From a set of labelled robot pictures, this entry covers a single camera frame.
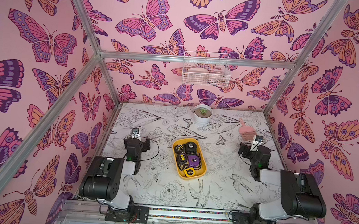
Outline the black round tape measure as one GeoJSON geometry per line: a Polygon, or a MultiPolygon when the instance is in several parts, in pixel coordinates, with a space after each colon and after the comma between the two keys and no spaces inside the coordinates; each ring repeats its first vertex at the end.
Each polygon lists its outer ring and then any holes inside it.
{"type": "Polygon", "coordinates": [[[174,151],[176,154],[181,154],[185,152],[185,144],[177,144],[174,146],[174,151]]]}

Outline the purple tape measure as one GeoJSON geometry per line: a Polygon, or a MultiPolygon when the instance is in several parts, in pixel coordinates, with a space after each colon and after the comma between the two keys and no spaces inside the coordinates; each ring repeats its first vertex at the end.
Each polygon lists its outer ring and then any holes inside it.
{"type": "Polygon", "coordinates": [[[187,155],[188,165],[194,169],[199,169],[201,160],[197,155],[187,155]]]}

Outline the small yellow tape measure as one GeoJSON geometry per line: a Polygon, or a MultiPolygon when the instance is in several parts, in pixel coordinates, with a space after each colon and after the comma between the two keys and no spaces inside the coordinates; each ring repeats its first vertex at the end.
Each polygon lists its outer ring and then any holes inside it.
{"type": "Polygon", "coordinates": [[[187,178],[191,178],[195,176],[195,169],[194,168],[187,168],[185,170],[183,170],[185,176],[187,178]]]}

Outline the yellow storage tray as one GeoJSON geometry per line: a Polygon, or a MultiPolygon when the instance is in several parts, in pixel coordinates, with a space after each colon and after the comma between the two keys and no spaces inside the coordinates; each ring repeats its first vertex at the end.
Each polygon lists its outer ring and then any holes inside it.
{"type": "Polygon", "coordinates": [[[183,180],[197,179],[206,174],[207,164],[195,138],[176,140],[172,145],[175,166],[183,180]]]}

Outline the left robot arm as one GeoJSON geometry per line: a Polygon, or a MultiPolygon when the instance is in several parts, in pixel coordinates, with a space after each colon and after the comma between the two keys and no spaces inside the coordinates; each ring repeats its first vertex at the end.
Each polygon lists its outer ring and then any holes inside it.
{"type": "Polygon", "coordinates": [[[133,128],[124,139],[124,146],[123,158],[96,156],[92,160],[79,187],[80,197],[120,211],[131,208],[133,200],[124,190],[124,178],[138,173],[142,153],[151,149],[151,143],[147,138],[142,141],[139,129],[133,128]]]}

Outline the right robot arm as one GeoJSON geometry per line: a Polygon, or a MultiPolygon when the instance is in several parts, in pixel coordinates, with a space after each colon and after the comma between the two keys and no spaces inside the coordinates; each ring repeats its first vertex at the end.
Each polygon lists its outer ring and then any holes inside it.
{"type": "Polygon", "coordinates": [[[325,201],[312,174],[269,168],[271,150],[260,141],[241,142],[238,154],[249,160],[252,178],[265,185],[279,187],[279,199],[255,203],[250,209],[253,221],[278,221],[289,218],[323,219],[327,213],[325,201]]]}

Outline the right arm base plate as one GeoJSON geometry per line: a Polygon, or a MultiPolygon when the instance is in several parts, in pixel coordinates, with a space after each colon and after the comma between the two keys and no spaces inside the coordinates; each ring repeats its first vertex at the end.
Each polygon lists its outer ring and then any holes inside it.
{"type": "Polygon", "coordinates": [[[274,221],[253,219],[249,213],[243,211],[233,211],[228,216],[232,224],[275,224],[274,221]]]}

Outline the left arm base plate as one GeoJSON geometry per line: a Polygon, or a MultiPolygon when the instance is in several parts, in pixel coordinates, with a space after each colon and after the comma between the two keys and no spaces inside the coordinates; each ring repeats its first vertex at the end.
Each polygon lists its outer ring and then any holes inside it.
{"type": "Polygon", "coordinates": [[[138,224],[146,224],[149,218],[150,208],[148,206],[132,205],[126,210],[109,207],[105,214],[105,221],[125,222],[136,221],[138,224]]]}

